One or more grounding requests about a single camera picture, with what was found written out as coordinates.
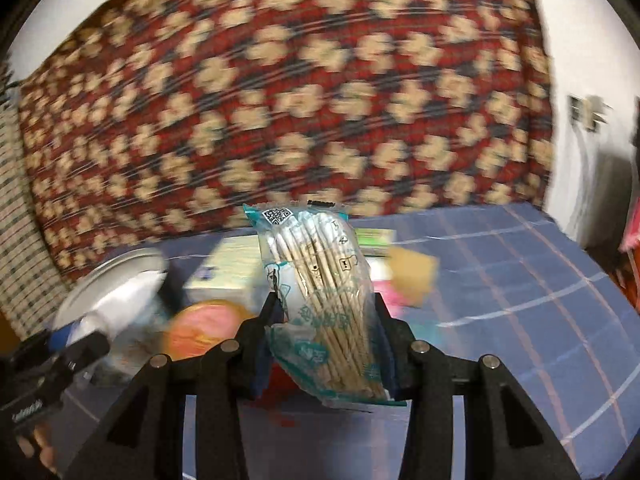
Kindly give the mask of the left hand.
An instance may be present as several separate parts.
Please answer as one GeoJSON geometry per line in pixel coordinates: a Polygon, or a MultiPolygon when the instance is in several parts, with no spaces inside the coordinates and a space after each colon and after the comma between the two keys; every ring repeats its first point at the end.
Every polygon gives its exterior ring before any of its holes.
{"type": "Polygon", "coordinates": [[[37,457],[47,471],[50,471],[55,477],[58,476],[55,449],[51,443],[51,427],[47,422],[36,425],[29,437],[26,434],[19,434],[16,440],[27,458],[37,457]]]}

